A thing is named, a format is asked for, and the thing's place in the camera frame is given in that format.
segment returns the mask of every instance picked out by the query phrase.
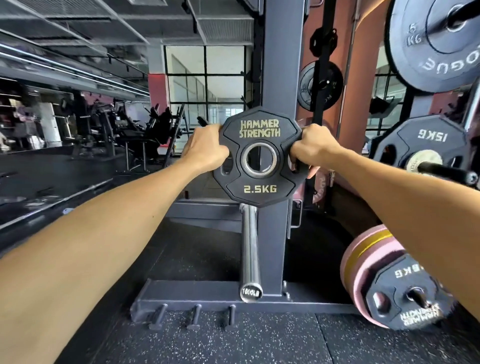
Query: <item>person's left hand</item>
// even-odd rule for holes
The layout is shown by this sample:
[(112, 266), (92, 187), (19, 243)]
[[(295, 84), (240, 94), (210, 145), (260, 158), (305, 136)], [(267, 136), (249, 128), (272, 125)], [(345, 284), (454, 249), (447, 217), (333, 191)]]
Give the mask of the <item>person's left hand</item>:
[(192, 163), (199, 173), (217, 169), (230, 154), (228, 148), (219, 143), (221, 127), (220, 124), (210, 124), (195, 128), (183, 148), (182, 159)]

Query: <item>black weight plate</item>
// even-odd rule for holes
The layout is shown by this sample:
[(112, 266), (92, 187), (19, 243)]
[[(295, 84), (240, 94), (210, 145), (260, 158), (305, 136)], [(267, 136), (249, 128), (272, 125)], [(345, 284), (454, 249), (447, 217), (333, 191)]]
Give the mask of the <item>black weight plate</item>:
[[(442, 289), (409, 254), (379, 268), (369, 287), (365, 301), (373, 319), (393, 330), (409, 330), (428, 326), (448, 316), (455, 299)], [(407, 293), (420, 289), (430, 307), (422, 308)]]
[(472, 83), (480, 74), (480, 17), (456, 29), (446, 17), (457, 0), (392, 0), (385, 24), (390, 66), (406, 85), (445, 92)]
[[(297, 91), (297, 100), (304, 109), (311, 111), (312, 83), (315, 62), (307, 64), (300, 72), (299, 89)], [(328, 63), (327, 78), (330, 81), (328, 85), (327, 96), (325, 97), (324, 110), (331, 108), (342, 95), (343, 75), (342, 71), (333, 62)]]
[(444, 165), (455, 157), (462, 157), (460, 168), (468, 166), (470, 143), (465, 131), (443, 115), (428, 115), (408, 119), (393, 129), (378, 144), (373, 159), (380, 161), (387, 146), (395, 147), (392, 165), (403, 168), (407, 159), (424, 149), (438, 152)]
[[(261, 107), (229, 117), (220, 132), (220, 143), (228, 146), (233, 168), (225, 174), (221, 168), (213, 171), (220, 187), (232, 200), (262, 207), (289, 198), (305, 180), (308, 166), (300, 164), (298, 173), (288, 166), (291, 145), (301, 138), (301, 128), (288, 117), (271, 113)], [(243, 151), (253, 143), (271, 146), (277, 157), (274, 170), (255, 178), (241, 165)]]

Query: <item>yellow stripe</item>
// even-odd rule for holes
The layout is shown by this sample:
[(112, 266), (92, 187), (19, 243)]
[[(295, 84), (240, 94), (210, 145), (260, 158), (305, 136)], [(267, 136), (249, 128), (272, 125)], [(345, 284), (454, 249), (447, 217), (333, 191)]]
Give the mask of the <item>yellow stripe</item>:
[(368, 238), (363, 240), (359, 245), (357, 245), (355, 249), (353, 249), (352, 254), (350, 254), (350, 256), (347, 259), (347, 262), (345, 263), (345, 269), (343, 274), (345, 287), (350, 287), (350, 274), (356, 262), (361, 257), (361, 255), (364, 252), (366, 252), (368, 249), (370, 249), (372, 246), (377, 244), (378, 242), (382, 241), (383, 239), (391, 238), (392, 236), (393, 236), (392, 233), (388, 229), (381, 230), (376, 232), (373, 235), (370, 235)]

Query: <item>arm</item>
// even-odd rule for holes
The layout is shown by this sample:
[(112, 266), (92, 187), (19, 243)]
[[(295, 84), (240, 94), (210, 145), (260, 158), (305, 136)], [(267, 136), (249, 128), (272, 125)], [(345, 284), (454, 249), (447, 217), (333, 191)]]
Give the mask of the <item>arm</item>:
[(175, 164), (95, 197), (0, 260), (0, 363), (55, 361), (182, 189), (228, 156), (219, 128), (196, 129)]
[(346, 178), (408, 252), (480, 318), (480, 192), (365, 158), (318, 125), (304, 129), (292, 155)]

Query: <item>hand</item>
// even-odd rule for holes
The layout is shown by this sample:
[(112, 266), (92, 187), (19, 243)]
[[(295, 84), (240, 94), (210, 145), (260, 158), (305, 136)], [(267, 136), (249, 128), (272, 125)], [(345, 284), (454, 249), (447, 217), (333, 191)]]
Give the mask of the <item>hand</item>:
[(211, 124), (203, 128), (195, 128), (193, 135), (183, 148), (182, 159), (191, 162), (199, 173), (220, 167), (230, 153), (228, 148), (221, 146), (218, 141), (218, 132), (221, 127), (220, 124)]
[(292, 162), (299, 159), (312, 166), (310, 178), (317, 173), (318, 167), (333, 169), (332, 157), (342, 149), (327, 127), (312, 124), (303, 128), (302, 139), (293, 143), (290, 159)]

